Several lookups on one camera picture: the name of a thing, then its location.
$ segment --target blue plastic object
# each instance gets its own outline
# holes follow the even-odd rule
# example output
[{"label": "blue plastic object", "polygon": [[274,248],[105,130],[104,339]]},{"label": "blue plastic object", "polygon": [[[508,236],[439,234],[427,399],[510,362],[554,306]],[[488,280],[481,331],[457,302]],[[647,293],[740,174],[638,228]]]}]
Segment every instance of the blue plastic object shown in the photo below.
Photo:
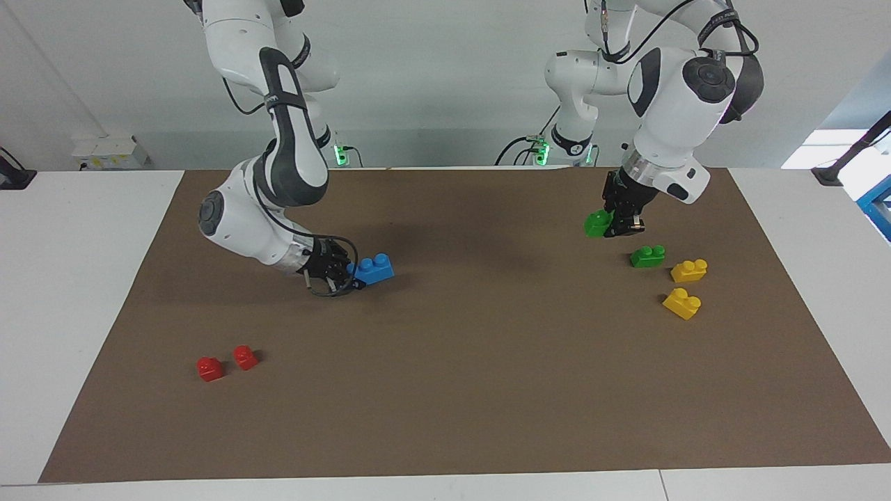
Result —
[{"label": "blue plastic object", "polygon": [[891,242],[891,176],[869,190],[857,201],[857,205]]},{"label": "blue plastic object", "polygon": [[[353,273],[353,263],[347,265],[347,272]],[[359,269],[356,270],[356,278],[371,285],[377,282],[383,282],[389,278],[396,276],[393,273],[393,266],[390,265],[389,256],[387,254],[378,254],[374,260],[365,258],[359,261]]]}]

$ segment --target toy block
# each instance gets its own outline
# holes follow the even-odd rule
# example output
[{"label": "toy block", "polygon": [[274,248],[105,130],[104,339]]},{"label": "toy block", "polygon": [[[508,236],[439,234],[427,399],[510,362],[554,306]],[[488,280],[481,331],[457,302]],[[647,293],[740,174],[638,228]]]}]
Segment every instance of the toy block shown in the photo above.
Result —
[{"label": "toy block", "polygon": [[223,364],[216,358],[203,357],[198,360],[198,375],[206,382],[223,377]]},{"label": "toy block", "polygon": [[[347,265],[347,272],[353,273],[354,265]],[[393,272],[393,266],[389,262],[387,254],[378,254],[374,260],[365,258],[359,261],[359,268],[356,270],[356,278],[371,285],[377,282],[383,282],[389,278],[393,278],[396,274]]]},{"label": "toy block", "polygon": [[690,320],[699,311],[702,301],[695,296],[687,294],[685,289],[678,287],[668,294],[662,306],[672,310],[676,315],[684,320]]},{"label": "toy block", "polygon": [[601,238],[612,224],[612,218],[612,212],[603,209],[594,212],[584,221],[584,234],[588,235],[588,238]]},{"label": "toy block", "polygon": [[671,277],[674,283],[698,282],[706,275],[708,271],[708,263],[704,259],[696,259],[696,261],[684,261],[673,267]]},{"label": "toy block", "polygon": [[664,260],[666,260],[666,248],[661,245],[656,247],[644,245],[631,255],[631,265],[636,268],[657,267]]},{"label": "toy block", "polygon": [[240,347],[236,348],[235,351],[232,352],[232,355],[235,358],[235,363],[238,364],[238,367],[241,367],[242,371],[247,371],[254,365],[260,363],[260,361],[257,360],[257,356],[254,355],[254,352],[250,350],[250,346],[246,344],[242,344]]}]

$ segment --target blue frame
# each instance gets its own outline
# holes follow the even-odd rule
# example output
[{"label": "blue frame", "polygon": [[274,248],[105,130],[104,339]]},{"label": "blue frame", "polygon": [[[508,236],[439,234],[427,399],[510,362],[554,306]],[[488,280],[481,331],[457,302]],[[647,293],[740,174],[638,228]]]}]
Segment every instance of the blue frame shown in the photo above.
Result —
[{"label": "blue frame", "polygon": [[891,176],[888,176],[857,201],[863,214],[891,242]]}]

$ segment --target table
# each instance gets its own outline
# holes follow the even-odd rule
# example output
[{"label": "table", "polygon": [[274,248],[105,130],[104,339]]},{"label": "table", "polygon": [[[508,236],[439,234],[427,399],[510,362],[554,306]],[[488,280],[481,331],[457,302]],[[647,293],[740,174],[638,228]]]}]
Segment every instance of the table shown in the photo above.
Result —
[{"label": "table", "polygon": [[[883,385],[891,373],[887,362],[891,340],[882,333],[883,327],[891,324],[891,313],[882,308],[882,286],[883,277],[891,271],[891,250],[844,192],[818,186],[807,172],[735,169],[732,174],[887,440],[891,398]],[[7,309],[6,328],[0,338],[4,351],[14,354],[2,369],[3,402],[12,403],[4,406],[0,437],[4,455],[0,482],[4,485],[36,481],[181,175],[45,173],[26,192],[0,198],[2,212],[12,215],[0,223],[4,236],[0,241],[4,256],[0,278],[13,284],[0,292],[2,304],[39,298]],[[6,256],[20,258],[13,261]],[[856,256],[857,262],[852,263],[848,256]],[[842,301],[837,306],[838,298],[857,301]],[[542,497],[564,493],[570,498],[597,498],[601,493],[621,495],[613,498],[664,499],[667,493],[676,499],[685,498],[688,490],[696,493],[713,487],[728,499],[747,499],[749,495],[763,499],[771,495],[771,485],[777,486],[773,491],[777,498],[790,498],[782,490],[789,479],[799,487],[812,486],[826,498],[837,489],[845,497],[879,499],[891,492],[888,468],[148,482],[3,488],[0,497],[71,497],[76,492],[114,496],[113,492],[118,492],[114,489],[126,489],[131,497],[142,493],[146,498],[163,492],[187,493],[189,489],[226,497],[234,497],[238,489],[261,489],[270,497],[293,489],[319,489],[318,496],[331,498],[344,497],[355,489],[356,496],[370,497],[369,489],[383,486],[380,494],[389,498],[397,497],[394,492],[403,492],[408,498],[418,492],[416,489],[425,493],[444,489],[438,492],[446,498],[507,498],[511,489],[535,497],[540,489]],[[798,492],[801,498],[819,498],[804,497],[804,493],[805,489]]]}]

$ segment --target white table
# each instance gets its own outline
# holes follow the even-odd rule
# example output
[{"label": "white table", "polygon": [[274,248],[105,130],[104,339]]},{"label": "white table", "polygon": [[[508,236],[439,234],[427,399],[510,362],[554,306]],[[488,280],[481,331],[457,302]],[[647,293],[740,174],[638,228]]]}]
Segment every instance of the white table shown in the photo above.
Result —
[{"label": "white table", "polygon": [[[888,441],[891,247],[843,190],[819,186],[809,172],[732,174]],[[29,485],[43,470],[181,176],[41,173],[24,192],[0,193],[0,500],[891,499],[891,464]]]}]

